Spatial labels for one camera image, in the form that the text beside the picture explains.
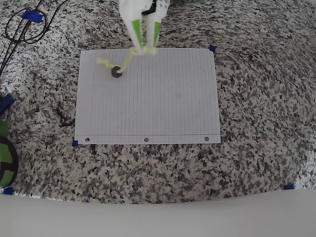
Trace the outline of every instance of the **green object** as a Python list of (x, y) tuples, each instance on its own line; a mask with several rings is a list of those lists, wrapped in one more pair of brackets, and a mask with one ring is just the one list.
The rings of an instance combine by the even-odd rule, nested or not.
[(10, 120), (5, 120), (5, 121), (0, 120), (0, 136), (8, 137), (9, 126), (10, 126)]
[(140, 19), (132, 21), (132, 25), (134, 28), (134, 32), (137, 36), (138, 42), (140, 46), (143, 46), (143, 38), (142, 38), (142, 26)]
[[(2, 128), (9, 123), (1, 123)], [(14, 145), (4, 136), (0, 136), (0, 189), (10, 186), (18, 172), (19, 160)]]
[(161, 23), (155, 22), (155, 36), (154, 36), (154, 47), (156, 47), (158, 42), (158, 35), (161, 30)]
[(0, 143), (0, 162), (12, 164), (12, 156), (8, 145)]
[(3, 178), (0, 181), (0, 189), (6, 187), (12, 181), (14, 173), (15, 172), (9, 170), (4, 171)]

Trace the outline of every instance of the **yellow string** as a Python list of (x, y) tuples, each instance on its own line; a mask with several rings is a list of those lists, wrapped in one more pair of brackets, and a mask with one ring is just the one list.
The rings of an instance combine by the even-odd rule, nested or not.
[[(143, 53), (150, 54), (150, 55), (155, 55), (157, 53), (157, 49), (154, 47), (143, 47)], [(133, 57), (137, 55), (137, 51), (135, 48), (130, 49), (130, 53), (127, 57), (124, 58), (123, 60), (123, 65), (120, 67), (120, 70), (117, 71), (117, 73), (122, 73), (126, 70), (127, 64), (130, 63), (133, 60)], [(95, 62), (98, 64), (104, 64), (107, 68), (112, 69), (116, 67), (117, 65), (114, 65), (111, 63), (108, 59), (103, 59), (103, 58), (96, 58)]]

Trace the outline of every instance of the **lined paper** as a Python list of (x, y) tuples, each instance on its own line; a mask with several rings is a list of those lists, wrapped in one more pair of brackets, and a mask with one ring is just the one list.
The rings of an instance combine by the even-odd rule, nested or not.
[(96, 64), (120, 65), (129, 49), (82, 51), (76, 107), (79, 144), (220, 143), (213, 52), (160, 48), (134, 56), (120, 78)]

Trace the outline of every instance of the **white wall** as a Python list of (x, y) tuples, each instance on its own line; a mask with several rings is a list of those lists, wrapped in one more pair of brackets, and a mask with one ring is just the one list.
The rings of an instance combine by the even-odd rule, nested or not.
[(3, 237), (316, 236), (316, 190), (218, 201), (114, 205), (0, 195)]

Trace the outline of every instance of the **granite countertop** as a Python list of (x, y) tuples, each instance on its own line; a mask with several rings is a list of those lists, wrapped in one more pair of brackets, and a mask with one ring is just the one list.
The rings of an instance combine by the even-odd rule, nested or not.
[[(0, 3), (0, 33), (37, 2)], [(61, 0), (44, 2), (50, 19)], [(73, 148), (80, 51), (132, 46), (117, 2), (71, 0), (2, 75), (1, 94), (16, 100), (2, 117), (19, 154), (16, 195), (161, 203), (316, 188), (316, 6), (304, 0), (170, 6), (160, 47), (217, 46), (221, 144)]]

